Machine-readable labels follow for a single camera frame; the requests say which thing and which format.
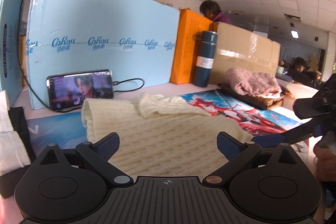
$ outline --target knitted fabric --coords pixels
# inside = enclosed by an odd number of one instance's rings
[[[87,99],[82,109],[87,137],[96,142],[111,132],[120,148],[109,160],[130,175],[199,176],[221,167],[227,159],[216,138],[225,131],[241,142],[251,140],[237,122],[210,116],[181,97],[142,94],[134,101]]]

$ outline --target desk mat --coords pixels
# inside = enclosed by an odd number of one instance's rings
[[[181,96],[191,105],[201,107],[212,115],[224,115],[236,120],[242,129],[254,136],[282,133],[301,124],[272,110],[258,110],[223,95],[219,90]],[[32,119],[27,123],[31,145],[36,155],[49,143],[57,143],[60,148],[74,148],[78,143],[87,141],[80,112]],[[308,145],[305,142],[292,146],[297,152],[308,153]]]

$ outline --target white table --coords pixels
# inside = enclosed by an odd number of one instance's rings
[[[192,84],[175,85],[172,83],[168,83],[164,85],[157,85],[157,86],[143,88],[141,90],[137,90],[133,92],[116,93],[115,99],[132,100],[132,99],[138,98],[140,94],[143,92],[148,92],[149,94],[152,94],[152,95],[163,94],[165,96],[174,96],[174,95],[182,95],[182,94],[187,94],[187,93],[200,92],[200,91],[205,91],[205,90],[213,90],[216,88],[218,88],[216,85],[208,85],[207,88],[199,88]],[[307,122],[309,119],[300,120],[298,117],[295,116],[294,112],[292,111],[293,103],[294,103],[294,99],[285,98],[284,107],[275,108],[273,109],[273,111],[278,112],[296,121]],[[42,117],[49,117],[53,115],[61,115],[61,113],[52,112],[51,110],[48,110],[48,109],[32,110],[30,106],[29,93],[28,93],[27,87],[25,87],[22,90],[18,99],[14,103],[14,107],[18,107],[18,106],[23,107],[27,120],[42,118]],[[310,156],[308,157],[309,160],[307,162],[307,165],[312,172],[314,172],[315,170],[315,166],[312,163],[312,159],[314,158],[312,154],[312,148],[314,147],[314,144],[316,142],[317,140],[314,138],[311,138],[309,142]],[[15,204],[14,197],[0,200],[0,224],[17,224],[21,220],[22,220],[22,216],[19,212],[18,207]]]

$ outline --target thermos bottle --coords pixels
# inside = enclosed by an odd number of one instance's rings
[[[193,80],[193,84],[201,88],[206,88],[209,83],[216,52],[217,38],[218,34],[216,32],[202,32]]]

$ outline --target ribbed black plate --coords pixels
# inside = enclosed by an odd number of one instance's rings
[[[22,224],[34,222],[25,220]],[[238,211],[223,190],[199,183],[196,177],[139,177],[116,188],[92,215],[71,224],[258,224]],[[313,224],[312,219],[298,222]]]

